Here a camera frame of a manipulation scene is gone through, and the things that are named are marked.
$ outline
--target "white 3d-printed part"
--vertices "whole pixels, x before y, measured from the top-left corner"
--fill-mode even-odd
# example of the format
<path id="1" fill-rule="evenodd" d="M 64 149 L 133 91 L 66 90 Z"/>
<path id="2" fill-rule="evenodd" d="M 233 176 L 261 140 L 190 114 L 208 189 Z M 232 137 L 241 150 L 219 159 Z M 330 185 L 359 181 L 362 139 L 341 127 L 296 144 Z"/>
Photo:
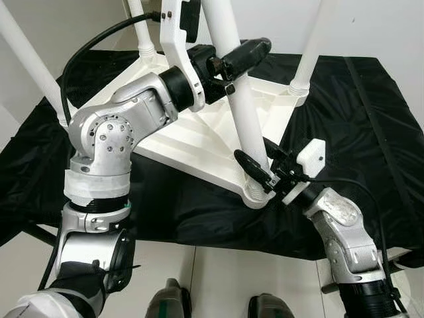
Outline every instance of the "white 3d-printed part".
<path id="1" fill-rule="evenodd" d="M 137 60 L 84 107 L 105 103 L 122 85 L 148 72 L 159 74 L 167 68 L 166 59 L 161 55 L 157 56 L 155 65 L 142 65 Z M 285 85 L 256 78 L 250 78 L 250 84 L 262 134 L 279 143 L 295 106 L 302 100 L 284 95 L 288 90 Z M 236 149 L 240 149 L 239 139 L 227 98 L 224 98 L 197 113 L 186 109 L 175 123 L 141 141 L 134 151 L 233 191 L 251 208 L 261 208 L 266 202 L 252 201 L 245 194 L 246 176 L 234 159 Z"/>

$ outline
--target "bolt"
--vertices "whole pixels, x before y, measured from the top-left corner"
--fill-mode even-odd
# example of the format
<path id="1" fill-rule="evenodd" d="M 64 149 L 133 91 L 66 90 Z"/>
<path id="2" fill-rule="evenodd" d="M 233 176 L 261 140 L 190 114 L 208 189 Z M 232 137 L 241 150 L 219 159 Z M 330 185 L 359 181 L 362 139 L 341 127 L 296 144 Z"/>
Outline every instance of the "bolt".
<path id="1" fill-rule="evenodd" d="M 234 87 L 234 84 L 230 84 L 225 86 L 225 93 L 227 95 L 234 94 L 236 92 L 236 88 Z"/>

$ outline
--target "white floor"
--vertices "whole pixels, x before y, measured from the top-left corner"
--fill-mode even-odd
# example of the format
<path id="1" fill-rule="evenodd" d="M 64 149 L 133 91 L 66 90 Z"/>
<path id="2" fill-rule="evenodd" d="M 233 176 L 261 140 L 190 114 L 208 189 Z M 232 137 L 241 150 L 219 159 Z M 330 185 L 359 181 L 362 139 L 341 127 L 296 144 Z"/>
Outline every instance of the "white floor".
<path id="1" fill-rule="evenodd" d="M 2 317 L 38 287 L 50 247 L 21 233 L 0 248 Z M 261 252 L 138 241 L 130 285 L 109 297 L 102 318 L 144 317 L 167 278 L 191 290 L 193 318 L 244 318 L 250 297 L 263 292 L 282 298 L 296 317 L 343 317 L 338 293 L 323 295 L 330 282 L 328 262 L 310 262 Z M 424 270 L 394 275 L 411 317 L 424 317 Z"/>

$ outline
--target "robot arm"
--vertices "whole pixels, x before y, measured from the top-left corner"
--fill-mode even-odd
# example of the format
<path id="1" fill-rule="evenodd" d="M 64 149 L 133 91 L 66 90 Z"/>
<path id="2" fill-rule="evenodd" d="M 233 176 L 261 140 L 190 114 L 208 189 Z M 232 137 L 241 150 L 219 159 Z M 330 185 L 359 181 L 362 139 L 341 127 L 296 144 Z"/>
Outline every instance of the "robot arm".
<path id="1" fill-rule="evenodd" d="M 407 317 L 396 309 L 376 245 L 365 231 L 361 210 L 332 188 L 308 181 L 307 176 L 314 178 L 324 168 L 325 142 L 307 140 L 287 153 L 268 139 L 264 141 L 268 156 L 274 159 L 274 175 L 268 175 L 241 150 L 235 151 L 235 158 L 265 192 L 282 193 L 283 203 L 301 206 L 313 222 L 323 239 L 347 316 Z"/>
<path id="2" fill-rule="evenodd" d="M 234 93 L 233 81 L 270 49 L 265 38 L 246 41 L 223 58 L 210 45 L 190 49 L 187 56 L 205 102 Z M 106 104 L 80 109 L 72 117 L 68 132 L 76 154 L 65 172 L 64 193 L 70 201 L 58 233 L 56 280 L 23 297 L 7 318 L 96 318 L 107 297 L 128 285 L 135 249 L 127 230 L 130 155 L 142 139 L 176 121 L 180 111 L 198 110 L 193 76 L 185 73 L 172 66 L 147 74 L 118 89 Z"/>

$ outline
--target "white mount bracket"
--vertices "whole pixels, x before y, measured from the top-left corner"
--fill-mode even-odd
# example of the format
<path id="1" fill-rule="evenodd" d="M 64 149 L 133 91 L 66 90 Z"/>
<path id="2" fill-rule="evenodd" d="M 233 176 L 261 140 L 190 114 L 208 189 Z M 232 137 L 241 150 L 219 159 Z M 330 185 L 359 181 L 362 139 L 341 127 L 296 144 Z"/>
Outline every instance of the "white mount bracket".
<path id="1" fill-rule="evenodd" d="M 187 78 L 194 96 L 194 105 L 190 110 L 196 112 L 205 106 L 205 92 L 187 55 L 187 32 L 180 29 L 182 2 L 183 0 L 162 0 L 160 43 L 169 67 L 177 66 Z"/>

